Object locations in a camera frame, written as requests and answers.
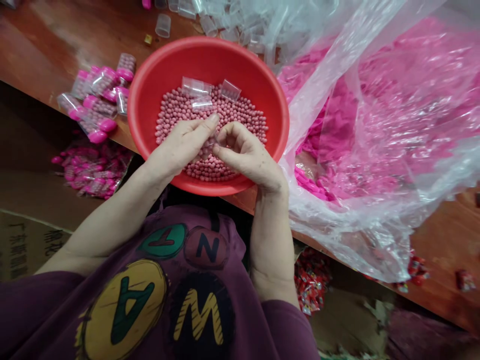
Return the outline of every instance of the hand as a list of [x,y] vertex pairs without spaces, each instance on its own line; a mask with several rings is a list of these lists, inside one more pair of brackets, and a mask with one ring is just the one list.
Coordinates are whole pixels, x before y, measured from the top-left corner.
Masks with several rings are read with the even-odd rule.
[[180,174],[197,157],[219,121],[218,114],[213,114],[206,120],[179,121],[146,161],[149,172],[156,179],[173,178]]
[[282,169],[245,126],[230,122],[222,127],[217,138],[222,147],[215,144],[213,155],[252,180],[264,194],[287,191]]

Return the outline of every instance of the pink candy ball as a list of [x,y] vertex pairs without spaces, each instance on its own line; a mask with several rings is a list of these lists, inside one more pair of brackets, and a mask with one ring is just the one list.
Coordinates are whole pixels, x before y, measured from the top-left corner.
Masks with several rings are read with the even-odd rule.
[[[160,145],[178,121],[207,119],[211,114],[217,113],[220,117],[217,131],[220,131],[224,125],[237,121],[245,125],[265,144],[267,142],[266,132],[269,128],[266,126],[267,118],[263,116],[263,111],[255,110],[252,101],[245,97],[240,97],[236,103],[225,100],[221,97],[221,88],[221,85],[218,85],[212,89],[212,105],[202,107],[201,111],[192,107],[190,98],[182,94],[180,87],[164,94],[160,100],[158,120],[154,129],[156,143]],[[188,164],[184,168],[188,176],[205,182],[229,181],[239,176],[223,161],[212,155],[215,141],[214,137],[208,139],[198,154],[199,157],[208,156],[207,159],[201,159],[195,164]]]

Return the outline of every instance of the wooden table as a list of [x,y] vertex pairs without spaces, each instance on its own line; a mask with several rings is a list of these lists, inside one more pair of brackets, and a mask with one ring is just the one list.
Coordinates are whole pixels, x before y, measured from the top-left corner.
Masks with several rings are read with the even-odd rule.
[[[159,11],[146,11],[140,0],[24,0],[14,11],[0,7],[0,80],[53,108],[56,96],[69,91],[79,69],[92,65],[115,68],[120,53],[141,64],[154,50],[177,39],[199,35],[192,21],[171,16],[170,39],[155,35]],[[146,34],[154,37],[151,47]],[[112,138],[137,152],[128,124],[118,120]],[[455,271],[467,269],[480,286],[480,209],[471,189],[444,202],[411,237],[412,247],[426,258],[432,278],[402,294],[441,317],[480,334],[480,291],[457,290]],[[224,199],[253,214],[256,188]],[[300,241],[333,256],[312,238],[293,232]]]

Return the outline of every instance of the pink plastic bag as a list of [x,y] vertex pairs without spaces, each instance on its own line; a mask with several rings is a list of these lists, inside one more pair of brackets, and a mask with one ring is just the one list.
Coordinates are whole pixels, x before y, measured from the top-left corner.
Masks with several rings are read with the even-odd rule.
[[480,176],[479,33],[435,16],[398,36],[440,4],[407,1],[390,20],[383,9],[383,30],[357,10],[330,48],[278,77],[291,227],[386,282],[410,277],[413,228]]

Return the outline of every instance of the purple shirt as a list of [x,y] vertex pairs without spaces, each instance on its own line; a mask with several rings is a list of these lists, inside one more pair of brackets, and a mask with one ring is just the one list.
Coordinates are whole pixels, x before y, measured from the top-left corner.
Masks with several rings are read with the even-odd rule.
[[0,358],[319,359],[298,309],[260,303],[244,254],[227,216],[167,207],[87,278],[2,284]]

